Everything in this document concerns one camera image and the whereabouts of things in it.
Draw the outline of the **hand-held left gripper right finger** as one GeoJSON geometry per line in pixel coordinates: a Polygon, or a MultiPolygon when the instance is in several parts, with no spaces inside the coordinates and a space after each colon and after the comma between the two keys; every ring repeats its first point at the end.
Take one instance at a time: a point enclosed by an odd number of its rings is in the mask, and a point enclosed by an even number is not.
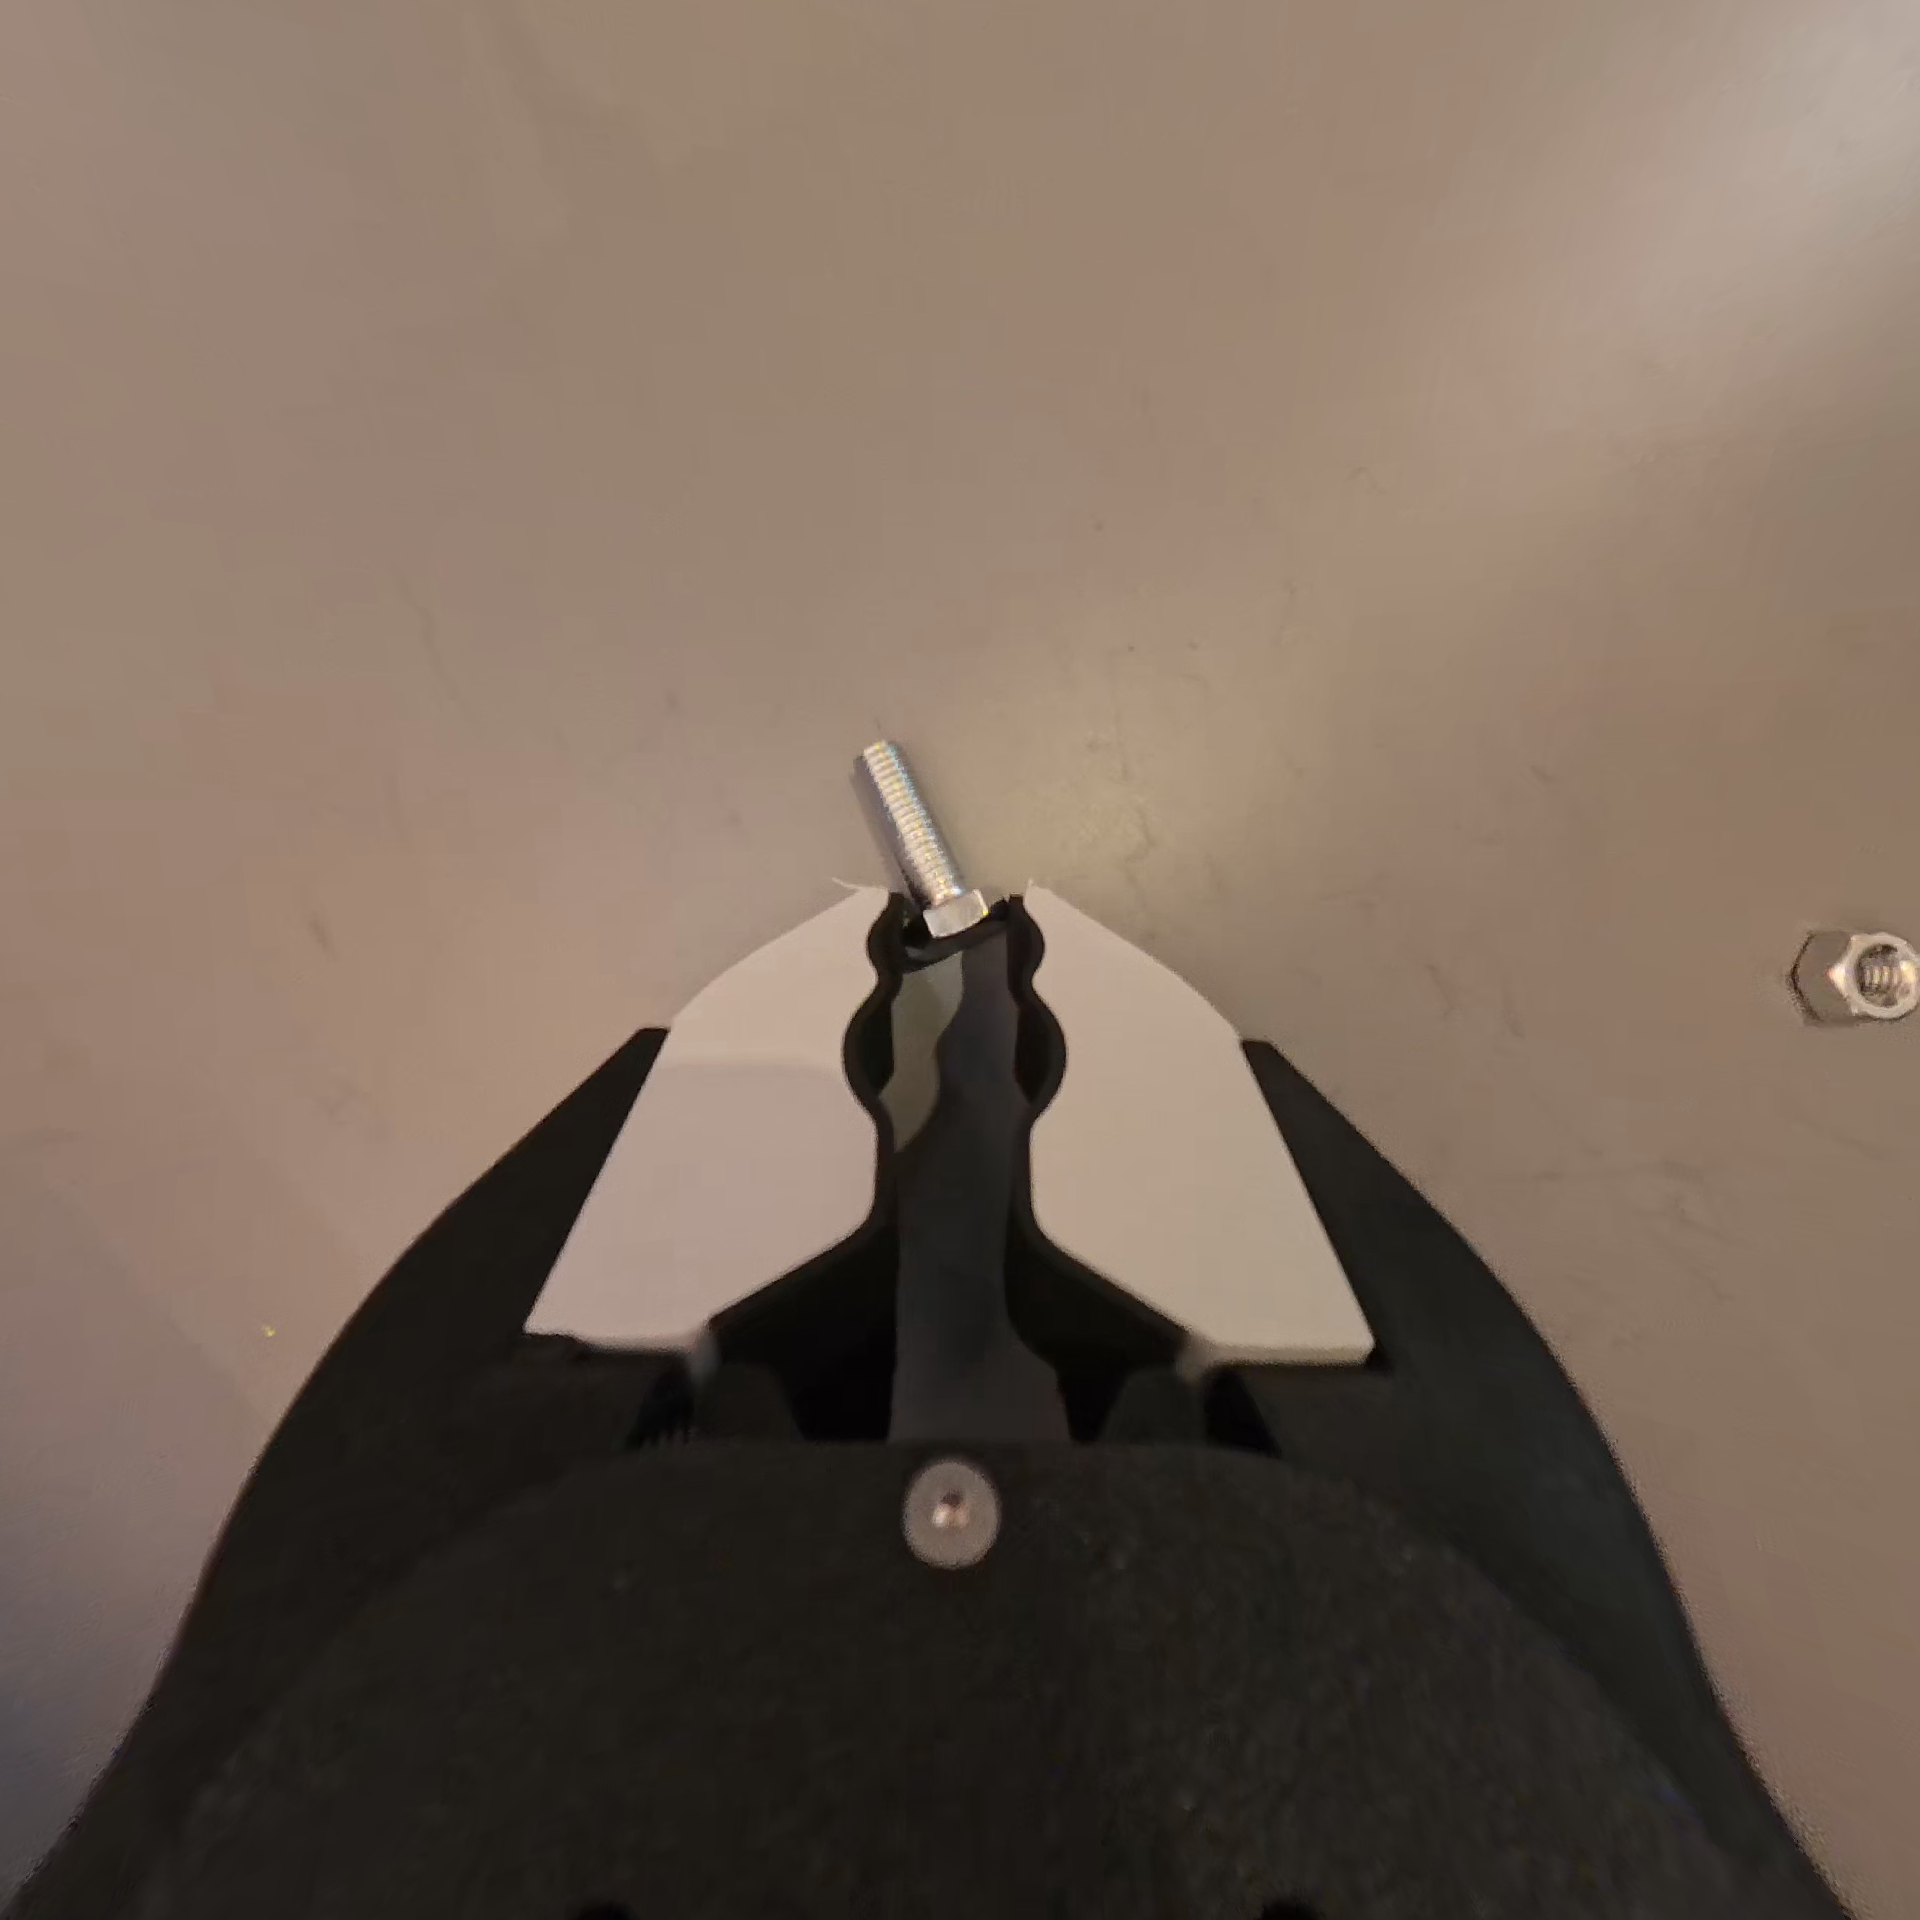
{"type": "Polygon", "coordinates": [[[1043,1253],[1187,1376],[1359,1367],[1373,1333],[1231,1021],[1059,894],[1024,894],[1063,1071],[1027,1135],[1043,1253]]]}

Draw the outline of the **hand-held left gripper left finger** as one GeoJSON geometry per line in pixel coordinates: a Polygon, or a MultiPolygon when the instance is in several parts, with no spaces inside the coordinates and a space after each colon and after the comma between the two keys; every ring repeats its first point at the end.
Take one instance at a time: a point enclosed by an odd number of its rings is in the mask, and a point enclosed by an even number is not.
{"type": "Polygon", "coordinates": [[[678,1010],[529,1337],[790,1378],[890,1341],[897,905],[849,885],[678,1010]]]}

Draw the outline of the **thin silver hex bolt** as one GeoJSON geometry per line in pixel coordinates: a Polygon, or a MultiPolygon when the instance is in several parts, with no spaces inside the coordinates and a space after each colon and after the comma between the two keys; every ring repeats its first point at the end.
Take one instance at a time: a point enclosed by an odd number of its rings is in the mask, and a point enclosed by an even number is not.
{"type": "Polygon", "coordinates": [[[991,906],[966,877],[905,751],[889,738],[870,742],[854,757],[854,784],[925,934],[949,941],[987,920],[991,906]]]}

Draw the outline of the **silver hex nut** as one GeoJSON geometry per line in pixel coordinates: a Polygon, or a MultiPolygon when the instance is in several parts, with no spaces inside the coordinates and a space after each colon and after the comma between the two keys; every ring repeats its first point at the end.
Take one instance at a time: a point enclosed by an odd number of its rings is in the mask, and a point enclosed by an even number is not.
{"type": "Polygon", "coordinates": [[[1918,1008],[1918,949],[1893,929],[1816,928],[1790,983],[1811,1023],[1896,1023],[1918,1008]]]}

